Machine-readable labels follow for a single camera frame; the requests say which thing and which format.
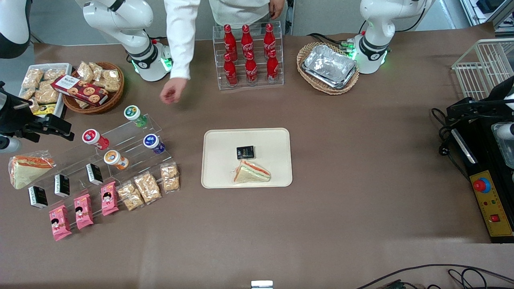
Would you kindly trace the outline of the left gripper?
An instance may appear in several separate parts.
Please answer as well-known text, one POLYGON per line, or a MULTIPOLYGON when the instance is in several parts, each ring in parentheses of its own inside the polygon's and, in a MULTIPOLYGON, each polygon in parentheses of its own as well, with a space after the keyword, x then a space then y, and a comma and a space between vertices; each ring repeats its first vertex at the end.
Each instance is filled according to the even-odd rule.
POLYGON ((464 98, 447 108, 447 121, 468 121, 474 117, 494 120, 513 120, 514 77, 509 77, 496 85, 490 95, 474 103, 472 98, 464 98))

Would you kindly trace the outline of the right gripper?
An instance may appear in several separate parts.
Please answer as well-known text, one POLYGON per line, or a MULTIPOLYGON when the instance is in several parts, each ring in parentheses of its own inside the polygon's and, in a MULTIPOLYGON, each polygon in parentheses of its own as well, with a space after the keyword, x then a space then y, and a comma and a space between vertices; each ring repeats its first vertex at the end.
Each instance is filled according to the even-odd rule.
POLYGON ((73 141, 75 134, 71 124, 53 114, 43 118, 43 126, 39 117, 33 115, 29 102, 4 90, 4 82, 0 83, 0 131, 2 135, 18 136, 33 143, 40 141, 40 134, 60 136, 73 141))

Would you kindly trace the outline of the person's right hand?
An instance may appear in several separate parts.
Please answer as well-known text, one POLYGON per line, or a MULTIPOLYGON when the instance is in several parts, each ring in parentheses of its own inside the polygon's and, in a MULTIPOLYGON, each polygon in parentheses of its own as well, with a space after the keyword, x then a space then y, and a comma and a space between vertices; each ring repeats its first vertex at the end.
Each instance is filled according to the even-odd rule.
POLYGON ((187 86, 188 80, 181 77, 170 78, 163 86, 159 97, 164 104, 177 103, 187 86))

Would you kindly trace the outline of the person's left hand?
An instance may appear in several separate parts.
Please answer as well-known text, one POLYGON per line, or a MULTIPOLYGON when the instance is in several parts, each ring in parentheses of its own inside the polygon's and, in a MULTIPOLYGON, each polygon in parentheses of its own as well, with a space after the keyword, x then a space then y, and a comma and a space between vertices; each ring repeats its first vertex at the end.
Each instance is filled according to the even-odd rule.
POLYGON ((270 19, 275 20, 281 16, 284 10, 286 0, 270 0, 269 1, 269 16, 270 19))

